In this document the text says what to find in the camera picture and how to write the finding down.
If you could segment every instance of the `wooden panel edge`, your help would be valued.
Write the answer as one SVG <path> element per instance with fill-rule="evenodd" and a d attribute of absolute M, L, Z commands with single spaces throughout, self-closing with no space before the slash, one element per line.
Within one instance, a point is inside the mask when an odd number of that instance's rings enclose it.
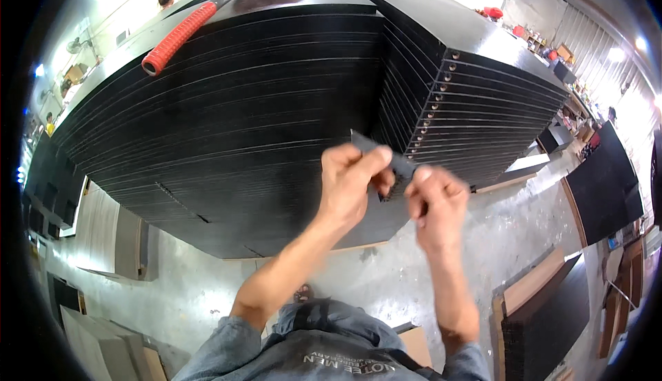
<path fill-rule="evenodd" d="M 579 209 L 577 209 L 577 203 L 575 202 L 575 195 L 573 194 L 572 189 L 570 189 L 570 184 L 565 177 L 561 178 L 561 186 L 563 186 L 563 191 L 565 191 L 565 196 L 568 198 L 568 203 L 570 203 L 570 210 L 573 212 L 573 217 L 575 218 L 575 224 L 577 226 L 577 232 L 579 232 L 579 241 L 581 242 L 582 249 L 587 247 L 586 243 L 586 232 L 584 232 L 584 223 L 582 223 L 581 215 L 579 214 Z"/>
<path fill-rule="evenodd" d="M 342 253 L 346 251 L 351 251 L 351 250 L 358 250 L 358 249 L 368 249 L 370 247 L 375 247 L 375 246 L 381 246 L 382 244 L 387 244 L 389 241 L 378 241 L 375 243 L 367 243 L 367 244 L 362 244 L 360 246 L 352 246 L 352 247 L 343 247 L 341 249 L 331 249 L 329 251 L 329 254 L 337 254 L 337 253 Z M 266 256 L 266 257 L 242 257 L 238 259 L 221 259 L 222 261 L 225 262 L 244 262 L 244 261 L 257 261 L 259 259 L 271 259 L 273 256 Z"/>
<path fill-rule="evenodd" d="M 498 381 L 506 380 L 506 346 L 503 342 L 503 331 L 501 330 L 501 321 L 503 321 L 503 295 L 494 297 L 492 300 L 492 315 L 494 316 L 494 326 L 496 330 L 496 353 L 498 354 L 499 369 L 495 369 Z"/>
<path fill-rule="evenodd" d="M 487 192 L 491 192 L 493 190 L 498 190 L 499 188 L 512 186 L 513 184 L 516 184 L 516 183 L 519 183 L 519 182 L 525 182 L 525 181 L 528 181 L 530 178 L 536 177 L 537 175 L 538 175 L 537 172 L 533 172 L 531 174 L 527 174 L 525 176 L 518 177 L 518 178 L 513 178 L 511 180 L 504 181 L 502 183 L 493 184 L 491 186 L 487 186 L 487 187 L 483 187 L 483 188 L 478 188 L 478 189 L 476 189 L 476 194 L 487 193 Z"/>
<path fill-rule="evenodd" d="M 553 269 L 551 270 L 550 274 L 548 276 L 545 276 L 544 280 L 541 280 L 539 282 L 534 282 L 534 283 L 536 283 L 535 290 L 531 291 L 529 294 L 527 294 L 519 303 L 514 304 L 514 305 L 512 305 L 512 304 L 509 305 L 509 302 L 508 302 L 507 298 L 509 298 L 509 293 L 511 293 L 511 291 L 514 290 L 513 288 L 515 288 L 518 283 L 525 280 L 526 277 L 530 277 L 531 274 L 534 272 L 534 270 L 536 270 L 537 268 L 540 268 L 541 266 L 547 266 L 547 264 L 545 264 L 545 261 L 547 261 L 548 259 L 550 260 L 549 261 L 550 265 L 553 266 Z M 553 278 L 554 275 L 556 275 L 558 273 L 558 271 L 563 267 L 564 264 L 565 264 L 565 260 L 563 258 L 563 249 L 561 249 L 560 247 L 557 247 L 556 249 L 554 249 L 554 251 L 549 253 L 549 255 L 546 258 L 544 258 L 544 260 L 542 260 L 542 262 L 540 262 L 536 267 L 531 269 L 526 275 L 524 275 L 522 278 L 520 278 L 517 282 L 510 285 L 503 292 L 503 299 L 504 299 L 503 302 L 505 303 L 505 306 L 506 306 L 506 316 L 512 315 L 513 312 L 515 312 L 516 310 L 521 308 L 522 305 L 524 305 L 531 298 L 533 298 L 533 296 L 535 294 L 537 294 L 542 289 L 542 287 L 545 286 L 551 280 L 551 278 Z"/>

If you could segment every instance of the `cardboard box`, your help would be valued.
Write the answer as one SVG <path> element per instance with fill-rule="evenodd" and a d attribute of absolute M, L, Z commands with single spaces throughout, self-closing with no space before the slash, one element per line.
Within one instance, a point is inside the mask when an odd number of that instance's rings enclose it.
<path fill-rule="evenodd" d="M 430 350 L 428 350 L 428 342 L 423 327 L 413 327 L 402 332 L 399 336 L 411 359 L 418 362 L 421 367 L 432 368 L 432 358 L 430 358 Z"/>
<path fill-rule="evenodd" d="M 569 61 L 571 57 L 573 57 L 573 53 L 570 52 L 570 49 L 568 49 L 568 47 L 563 43 L 556 49 L 556 53 L 558 53 L 559 56 L 562 57 L 566 62 Z"/>

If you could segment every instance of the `ceiling light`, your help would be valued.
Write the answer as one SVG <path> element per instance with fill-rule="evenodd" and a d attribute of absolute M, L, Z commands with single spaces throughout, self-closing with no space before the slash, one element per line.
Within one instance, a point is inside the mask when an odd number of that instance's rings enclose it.
<path fill-rule="evenodd" d="M 608 58 L 611 62 L 621 62 L 625 59 L 625 52 L 621 48 L 611 48 L 609 49 Z"/>
<path fill-rule="evenodd" d="M 641 37 L 637 38 L 634 44 L 637 46 L 637 49 L 639 49 L 640 51 L 645 50 L 647 46 L 646 39 Z"/>

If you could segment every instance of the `black laminate board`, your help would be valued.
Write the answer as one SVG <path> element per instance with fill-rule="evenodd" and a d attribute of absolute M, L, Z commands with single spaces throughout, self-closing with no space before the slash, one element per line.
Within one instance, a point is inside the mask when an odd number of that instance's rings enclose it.
<path fill-rule="evenodd" d="M 616 233 L 643 215 L 637 175 L 611 123 L 605 123 L 598 134 L 600 146 L 566 177 L 587 244 Z"/>
<path fill-rule="evenodd" d="M 548 154 L 563 151 L 575 140 L 565 126 L 545 128 L 538 136 L 540 143 Z"/>
<path fill-rule="evenodd" d="M 441 164 L 470 185 L 492 181 L 567 98 L 526 49 L 452 0 L 371 1 L 386 19 L 373 137 L 417 164 Z"/>
<path fill-rule="evenodd" d="M 45 131 L 37 141 L 26 174 L 23 194 L 28 199 L 24 204 L 30 206 L 31 212 L 27 223 L 37 233 L 56 238 L 53 228 L 68 229 L 73 225 L 85 174 Z"/>
<path fill-rule="evenodd" d="M 522 307 L 501 322 L 506 380 L 542 381 L 589 322 L 584 255 L 569 259 Z"/>
<path fill-rule="evenodd" d="M 134 59 L 83 86 L 53 139 L 148 223 L 216 257 L 273 256 L 317 211 L 322 152 L 377 124 L 383 29 L 368 0 L 236 0 L 158 78 L 136 38 Z M 402 199 L 371 192 L 337 247 L 407 220 Z"/>

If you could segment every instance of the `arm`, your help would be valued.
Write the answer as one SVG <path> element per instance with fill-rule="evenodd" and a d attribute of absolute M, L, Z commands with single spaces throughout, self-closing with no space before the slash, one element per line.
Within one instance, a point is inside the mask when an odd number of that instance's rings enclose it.
<path fill-rule="evenodd" d="M 420 167 L 405 190 L 417 222 L 418 244 L 427 254 L 437 323 L 448 355 L 479 339 L 479 312 L 462 270 L 461 227 L 466 184 L 441 168 Z M 428 210 L 424 213 L 424 204 Z"/>
<path fill-rule="evenodd" d="M 230 311 L 262 332 L 271 315 L 303 285 L 327 252 L 365 215 L 368 184 L 386 195 L 395 181 L 391 150 L 365 156 L 351 144 L 322 154 L 322 199 L 314 220 L 281 253 L 249 277 Z"/>

